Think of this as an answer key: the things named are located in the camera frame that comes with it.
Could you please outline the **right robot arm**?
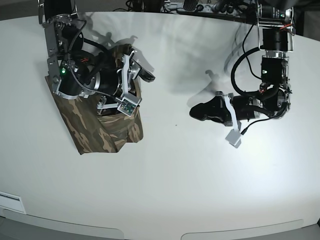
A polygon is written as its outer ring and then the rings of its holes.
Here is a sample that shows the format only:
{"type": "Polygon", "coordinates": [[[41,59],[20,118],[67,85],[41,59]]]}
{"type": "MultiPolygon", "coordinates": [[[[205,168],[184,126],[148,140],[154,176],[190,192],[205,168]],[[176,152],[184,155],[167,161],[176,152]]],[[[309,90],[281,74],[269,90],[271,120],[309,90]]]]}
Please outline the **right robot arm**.
{"type": "Polygon", "coordinates": [[[38,21],[45,32],[53,93],[66,100],[99,95],[99,115],[117,111],[132,116],[142,101],[134,81],[155,80],[134,59],[136,50],[126,45],[116,60],[105,46],[85,38],[87,20],[79,17],[72,0],[38,1],[38,21]]]}

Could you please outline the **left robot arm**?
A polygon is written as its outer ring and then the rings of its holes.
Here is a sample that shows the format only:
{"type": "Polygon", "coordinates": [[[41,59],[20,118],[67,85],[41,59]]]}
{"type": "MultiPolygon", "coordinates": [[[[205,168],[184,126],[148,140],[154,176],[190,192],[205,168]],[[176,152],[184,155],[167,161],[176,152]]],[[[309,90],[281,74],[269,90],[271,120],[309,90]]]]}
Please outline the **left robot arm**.
{"type": "Polygon", "coordinates": [[[225,139],[238,148],[248,130],[241,129],[242,121],[258,123],[260,115],[265,115],[266,120],[278,120],[290,110],[292,90],[287,54],[294,49],[294,9],[281,10],[266,0],[219,0],[211,11],[216,16],[228,13],[233,20],[257,28],[258,46],[244,50],[230,72],[231,85],[237,94],[217,91],[213,99],[193,106],[189,112],[196,120],[210,120],[231,127],[225,139]],[[259,89],[240,89],[236,84],[236,70],[250,55],[261,51],[265,53],[261,57],[259,89]]]}

